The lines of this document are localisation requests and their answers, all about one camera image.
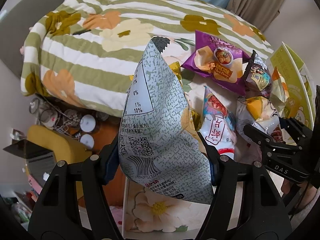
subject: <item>qr code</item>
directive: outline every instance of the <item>qr code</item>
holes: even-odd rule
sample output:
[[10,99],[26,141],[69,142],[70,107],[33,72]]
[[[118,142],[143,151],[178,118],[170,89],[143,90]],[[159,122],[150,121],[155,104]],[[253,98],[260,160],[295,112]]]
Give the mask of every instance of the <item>qr code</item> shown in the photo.
[[119,146],[119,152],[121,155],[124,155],[127,152],[127,149],[125,148],[125,144],[124,144],[124,136],[120,135],[120,146]]
[[134,155],[151,156],[153,150],[146,137],[128,137]]

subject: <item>floral blanket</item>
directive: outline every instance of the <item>floral blanket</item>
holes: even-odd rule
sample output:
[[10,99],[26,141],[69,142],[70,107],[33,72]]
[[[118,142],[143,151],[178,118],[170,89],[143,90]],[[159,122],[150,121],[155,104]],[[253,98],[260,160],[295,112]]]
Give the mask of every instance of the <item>floral blanket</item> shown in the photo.
[[[65,0],[27,36],[21,90],[24,95],[51,95],[122,116],[127,89],[148,41],[162,48],[169,65],[182,64],[194,51],[195,30],[249,55],[254,49],[263,59],[273,52],[257,28],[199,0]],[[196,78],[190,71],[182,72],[186,93],[206,83]]]

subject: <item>round white lid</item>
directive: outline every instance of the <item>round white lid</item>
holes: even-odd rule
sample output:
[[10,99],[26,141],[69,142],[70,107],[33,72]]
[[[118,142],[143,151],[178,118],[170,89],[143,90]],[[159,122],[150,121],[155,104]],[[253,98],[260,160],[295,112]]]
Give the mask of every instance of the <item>round white lid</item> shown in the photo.
[[82,117],[80,122],[81,130],[84,132],[91,132],[96,127],[96,120],[95,118],[90,115],[86,114],[84,117]]
[[94,140],[90,134],[84,134],[81,136],[80,142],[83,143],[88,149],[92,149],[94,146]]

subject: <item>brown flower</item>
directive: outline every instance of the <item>brown flower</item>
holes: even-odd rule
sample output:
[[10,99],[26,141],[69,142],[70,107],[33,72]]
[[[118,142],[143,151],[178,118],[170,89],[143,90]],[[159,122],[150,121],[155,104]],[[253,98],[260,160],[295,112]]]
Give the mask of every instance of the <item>brown flower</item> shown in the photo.
[[42,82],[55,97],[71,105],[84,107],[80,99],[75,95],[75,81],[68,70],[62,69],[57,75],[55,75],[54,71],[48,70]]
[[263,35],[263,33],[258,28],[254,27],[254,26],[251,26],[251,28],[253,29],[253,32],[255,34],[257,34],[262,41],[266,40],[266,37]]
[[120,22],[120,14],[119,11],[110,11],[104,15],[91,14],[90,17],[84,21],[83,27],[86,29],[95,29],[97,27],[101,29],[113,29]]
[[213,35],[220,35],[218,28],[221,26],[218,25],[214,20],[207,19],[198,15],[186,15],[182,21],[180,21],[182,27],[190,32],[195,30],[210,33]]
[[45,87],[42,85],[40,77],[35,75],[33,72],[26,77],[24,86],[28,92],[28,95],[38,93],[45,97],[50,96]]
[[66,11],[49,12],[45,20],[45,28],[53,36],[70,34],[70,26],[76,24],[80,19],[80,13],[69,14]]
[[248,35],[250,37],[254,36],[254,32],[247,25],[239,22],[236,18],[234,18],[230,14],[224,14],[223,16],[233,24],[232,30],[234,32],[239,33],[241,36],[245,36],[245,35]]

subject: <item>metal bolt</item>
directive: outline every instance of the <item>metal bolt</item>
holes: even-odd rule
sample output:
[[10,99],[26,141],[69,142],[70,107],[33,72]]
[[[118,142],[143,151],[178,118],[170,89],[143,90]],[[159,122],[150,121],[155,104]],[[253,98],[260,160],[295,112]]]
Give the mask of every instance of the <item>metal bolt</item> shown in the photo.
[[258,161],[255,161],[253,165],[256,166],[257,168],[260,168],[262,166],[261,162],[258,162]]
[[58,162],[57,162],[58,167],[62,167],[62,166],[65,165],[65,164],[66,164],[65,161],[58,161]]
[[90,156],[90,160],[92,160],[92,161],[96,161],[98,159],[99,159],[99,155],[94,154],[94,155]]
[[229,157],[227,155],[221,155],[220,160],[222,160],[223,162],[227,162],[229,160]]

